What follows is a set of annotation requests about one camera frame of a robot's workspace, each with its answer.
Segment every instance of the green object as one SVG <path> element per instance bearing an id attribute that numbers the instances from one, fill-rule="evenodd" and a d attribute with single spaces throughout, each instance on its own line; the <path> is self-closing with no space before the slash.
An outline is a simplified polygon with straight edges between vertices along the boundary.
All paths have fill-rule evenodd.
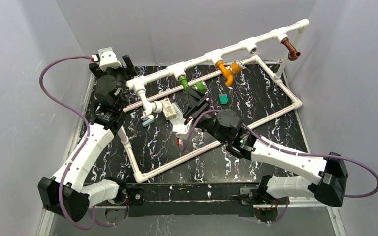
<path id="1" fill-rule="evenodd" d="M 203 81 L 198 81 L 192 88 L 198 90 L 199 92 L 205 93 L 206 92 L 206 87 L 205 87 L 205 82 Z"/>
<path id="2" fill-rule="evenodd" d="M 183 90 L 186 92 L 186 88 L 189 86 L 188 81 L 186 80 L 186 76 L 184 75 L 179 76 L 179 82 L 182 84 Z"/>
<path id="3" fill-rule="evenodd" d="M 227 94 L 220 94 L 220 95 L 218 95 L 218 98 L 219 98 L 219 100 L 220 100 L 220 103 L 221 104 L 227 104 L 228 103 L 228 96 L 227 96 Z"/>

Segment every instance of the white plastic arm link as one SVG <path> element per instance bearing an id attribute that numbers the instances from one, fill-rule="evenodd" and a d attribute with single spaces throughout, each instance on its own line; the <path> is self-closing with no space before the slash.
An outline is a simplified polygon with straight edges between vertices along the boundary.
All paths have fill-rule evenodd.
<path id="1" fill-rule="evenodd" d="M 189 131 L 192 128 L 193 119 L 191 119 L 186 125 L 175 124 L 173 125 L 172 132 L 175 133 L 176 138 L 186 140 L 189 135 Z"/>
<path id="2" fill-rule="evenodd" d="M 282 197 L 313 198 L 314 194 L 308 190 L 309 185 L 311 182 L 302 176 L 273 176 L 267 183 L 266 192 L 276 199 Z"/>
<path id="3" fill-rule="evenodd" d="M 92 207 L 105 200 L 115 198 L 119 188 L 120 186 L 114 181 L 104 179 L 99 183 L 83 187 L 81 193 L 89 195 L 89 206 Z"/>
<path id="4" fill-rule="evenodd" d="M 115 55 L 112 48 L 103 48 L 98 50 L 100 56 L 99 67 L 102 71 L 106 71 L 107 68 L 119 68 L 122 67 L 121 62 L 117 60 L 117 55 Z"/>
<path id="5" fill-rule="evenodd" d="M 89 137 L 85 146 L 77 155 L 74 162 L 72 162 L 72 157 L 85 140 L 85 138 L 82 138 L 67 161 L 65 161 L 63 166 L 60 167 L 56 173 L 54 173 L 53 176 L 56 177 L 55 181 L 60 183 L 68 163 L 72 162 L 63 184 L 66 185 L 67 183 L 71 183 L 71 188 L 77 192 L 80 192 L 82 190 L 83 183 L 85 182 L 85 178 L 88 176 L 88 173 L 96 159 L 113 138 L 114 134 L 111 132 L 111 130 L 105 130 L 103 126 L 99 124 L 91 125 L 91 136 Z"/>
<path id="6" fill-rule="evenodd" d="M 264 137 L 262 138 L 280 149 L 300 152 L 292 148 L 276 144 Z M 259 140 L 255 142 L 254 147 L 256 148 L 256 150 L 252 152 L 252 161 L 265 162 L 273 166 L 280 167 L 304 177 L 313 184 L 319 184 L 321 180 L 319 172 L 325 171 L 327 162 L 322 157 L 302 157 L 286 154 L 279 150 L 271 148 L 270 146 L 262 143 Z"/>

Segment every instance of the teal object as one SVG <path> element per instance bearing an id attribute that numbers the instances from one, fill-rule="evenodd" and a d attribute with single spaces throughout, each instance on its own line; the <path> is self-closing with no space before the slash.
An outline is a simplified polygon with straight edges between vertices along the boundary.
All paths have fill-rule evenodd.
<path id="1" fill-rule="evenodd" d="M 147 126 L 149 126 L 149 124 L 151 124 L 153 122 L 154 122 L 154 119 L 148 119 L 148 120 L 143 122 L 143 127 L 147 127 Z"/>
<path id="2" fill-rule="evenodd" d="M 219 98 L 221 104 L 227 104 L 228 103 L 228 96 L 227 96 L 227 94 L 225 94 L 225 93 L 224 94 L 220 94 L 218 96 L 218 98 Z"/>

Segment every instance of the black plastic cover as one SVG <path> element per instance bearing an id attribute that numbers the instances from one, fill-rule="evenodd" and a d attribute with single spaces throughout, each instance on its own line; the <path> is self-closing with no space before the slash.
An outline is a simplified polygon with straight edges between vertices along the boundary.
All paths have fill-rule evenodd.
<path id="1" fill-rule="evenodd" d="M 334 152 L 330 155 L 340 156 Z M 314 193 L 315 199 L 332 206 L 343 205 L 344 193 L 348 180 L 348 171 L 343 160 L 324 158 L 327 161 L 324 172 L 321 172 L 321 182 L 318 185 L 311 184 L 308 189 Z"/>
<path id="2" fill-rule="evenodd" d="M 43 177 L 38 183 L 38 191 L 44 209 L 64 217 L 59 202 L 59 183 Z M 67 186 L 63 187 L 63 203 L 68 215 L 74 222 L 81 220 L 89 208 L 88 196 L 76 192 Z"/>

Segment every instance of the pvc pipe frame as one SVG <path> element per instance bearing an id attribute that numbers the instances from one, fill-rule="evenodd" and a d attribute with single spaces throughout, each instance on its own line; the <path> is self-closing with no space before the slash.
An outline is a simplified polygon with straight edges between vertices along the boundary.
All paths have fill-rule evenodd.
<path id="1" fill-rule="evenodd" d="M 299 42 L 299 39 L 302 35 L 302 33 L 304 32 L 304 28 L 309 24 L 309 21 L 307 19 L 304 19 L 304 20 L 301 20 L 301 21 L 298 21 L 297 23 L 293 24 L 293 25 L 290 25 L 288 27 L 282 27 L 282 28 L 279 28 L 279 29 L 276 29 L 276 30 L 273 30 L 271 31 L 270 33 L 267 33 L 267 34 L 264 34 L 264 35 L 261 35 L 261 36 L 258 36 L 258 37 L 253 37 L 253 38 L 250 38 L 250 39 L 246 39 L 246 40 L 253 40 L 254 43 L 258 43 L 258 42 L 262 42 L 262 41 L 265 41 L 265 40 L 268 40 L 268 39 L 272 39 L 272 38 L 277 38 L 277 39 L 283 39 L 284 38 L 284 35 L 283 34 L 286 34 L 287 32 L 289 31 L 292 31 L 292 30 L 298 30 L 298 35 L 296 36 L 296 38 L 294 39 L 293 41 L 293 45 L 296 46 L 297 43 Z M 243 44 L 243 41 L 241 41 L 240 43 L 238 44 L 234 44 L 232 46 L 229 46 L 229 47 L 226 47 L 224 49 L 217 49 L 217 50 L 221 50 L 222 54 L 221 55 L 224 55 L 224 54 L 228 54 L 228 53 L 231 53 L 231 52 L 235 52 L 235 51 L 238 51 L 238 50 L 242 50 L 242 49 L 248 49 L 246 48 L 246 46 Z M 210 61 L 209 57 L 206 56 L 207 54 L 210 54 L 210 53 L 206 53 L 204 56 L 201 56 L 201 57 L 198 57 L 198 58 L 195 58 L 193 60 L 190 60 L 190 61 L 187 61 L 187 62 L 181 62 L 181 63 L 178 63 L 178 64 L 175 64 L 175 65 L 179 65 L 181 66 L 183 63 L 185 64 L 185 69 L 186 68 L 190 68 L 190 67 L 193 67 L 193 66 L 196 66 L 196 65 L 199 65 L 201 63 L 204 63 L 204 62 L 207 62 L 207 61 Z M 298 109 L 302 106 L 302 101 L 296 97 L 282 82 L 282 80 L 280 79 L 280 75 L 282 74 L 283 70 L 285 69 L 286 65 L 287 65 L 287 54 L 289 53 L 289 51 L 286 53 L 278 71 L 276 73 L 273 73 L 272 70 L 263 62 L 263 60 L 258 56 L 258 55 L 255 55 L 255 56 L 252 56 L 246 60 L 243 60 L 241 61 L 241 63 L 244 65 L 244 64 L 248 64 L 248 63 L 251 63 L 251 62 L 255 62 L 257 64 L 259 64 L 263 70 L 269 75 L 269 77 L 272 79 L 272 81 L 277 85 L 279 86 L 283 92 L 285 92 L 285 94 L 292 100 L 292 104 L 290 106 L 287 106 L 283 109 L 281 109 L 280 111 L 277 111 L 273 114 L 270 114 L 268 115 L 267 117 L 265 118 L 262 118 L 252 124 L 250 124 L 248 127 L 251 128 L 251 129 L 254 129 L 254 128 L 257 128 L 277 117 L 280 117 L 290 111 L 293 111 L 295 109 Z M 163 78 L 163 77 L 166 77 L 166 76 L 170 76 L 170 75 L 173 75 L 173 73 L 171 73 L 173 71 L 170 71 L 169 70 L 169 67 L 167 69 L 164 69 L 164 70 L 161 70 L 159 72 L 156 72 L 156 73 L 153 73 L 153 74 L 150 74 L 148 76 L 140 76 L 140 77 L 137 77 L 137 78 L 134 78 L 130 81 L 128 81 L 128 86 L 130 88 L 132 88 L 132 86 L 134 86 L 136 83 L 140 84 L 140 86 L 142 85 L 141 82 L 143 82 L 143 84 L 147 84 L 149 82 L 153 82 L 153 81 L 156 81 L 160 78 Z M 205 80 L 208 80 L 210 78 L 213 78 L 213 77 L 216 77 L 218 75 L 221 74 L 221 71 L 220 70 L 217 70 L 215 72 L 212 72 L 210 74 L 207 74 L 207 75 L 204 75 L 200 78 L 197 78 L 195 80 L 191 80 L 190 82 L 188 82 L 189 86 L 192 86 L 194 85 L 196 82 L 198 81 L 205 81 Z M 174 87 L 170 90 L 167 90 L 165 92 L 162 92 L 162 93 L 159 93 L 159 94 L 156 94 L 152 97 L 149 97 L 149 98 L 145 98 L 144 97 L 144 103 L 146 103 L 146 101 L 148 102 L 152 102 L 152 101 L 155 101 L 155 100 L 158 100 L 160 98 L 163 98 L 165 96 L 168 96 L 170 94 L 173 94 L 175 92 L 178 92 L 180 90 L 183 89 L 183 86 L 180 85 L 180 86 L 177 86 L 177 87 Z M 131 104 L 127 107 L 124 108 L 124 112 L 128 112 L 128 111 L 131 111 L 135 108 L 138 108 L 140 106 L 143 105 L 143 102 L 139 101 L 139 102 L 136 102 L 134 104 Z M 182 164 L 183 162 L 186 162 L 196 156 L 199 156 L 213 148 L 216 148 L 218 146 L 221 145 L 221 143 L 219 141 L 214 141 L 210 144 L 207 144 L 191 153 L 188 153 L 184 156 L 181 156 L 169 163 L 166 163 L 150 172 L 147 172 L 147 173 L 141 173 L 140 169 L 138 168 L 138 164 L 137 164 L 137 161 L 135 160 L 135 156 L 134 156 L 134 153 L 132 151 L 132 148 L 131 148 L 131 143 L 129 141 L 129 138 L 128 136 L 126 135 L 125 133 L 125 130 L 124 130 L 124 127 L 121 127 L 121 129 L 118 131 L 118 135 L 120 136 L 121 138 L 121 142 L 123 143 L 124 145 L 124 149 L 126 150 L 127 152 L 127 155 L 128 155 L 128 158 L 130 160 L 130 163 L 131 163 L 131 167 L 132 167 L 132 170 L 134 171 L 134 177 L 135 177 L 135 181 L 137 183 L 143 183 L 145 181 L 147 181 L 149 178 L 152 178 L 162 172 L 165 172 L 177 165 L 180 165 Z"/>
<path id="2" fill-rule="evenodd" d="M 130 90 L 134 90 L 135 92 L 139 92 L 140 90 L 145 91 L 145 85 L 147 83 L 159 80 L 163 77 L 166 76 L 174 76 L 176 79 L 179 78 L 181 75 L 185 75 L 185 71 L 188 68 L 194 67 L 196 65 L 206 63 L 206 62 L 212 62 L 214 65 L 222 60 L 222 56 L 236 52 L 238 50 L 246 50 L 250 54 L 254 54 L 257 50 L 257 43 L 263 42 L 269 39 L 277 39 L 279 42 L 287 37 L 287 33 L 293 30 L 298 30 L 300 33 L 302 33 L 305 29 L 306 26 L 309 25 L 309 20 L 308 19 L 303 19 L 295 24 L 292 24 L 287 27 L 280 27 L 278 29 L 272 30 L 267 34 L 263 34 L 257 37 L 251 37 L 247 38 L 245 40 L 240 41 L 239 43 L 236 43 L 234 45 L 225 47 L 223 49 L 215 49 L 213 51 L 210 51 L 208 53 L 205 53 L 203 56 L 197 57 L 195 59 L 185 61 L 185 62 L 180 62 L 177 64 L 173 64 L 171 66 L 168 66 L 166 69 L 158 71 L 156 73 L 150 74 L 148 76 L 139 76 L 136 77 L 132 80 L 127 81 L 127 85 L 130 88 Z M 287 62 L 286 60 L 283 60 L 282 64 L 284 63 L 283 68 Z M 143 102 L 146 104 L 146 99 L 145 97 L 141 97 L 140 99 L 143 100 Z M 147 117 L 152 113 L 152 110 L 150 109 L 144 109 L 144 115 L 143 117 Z"/>

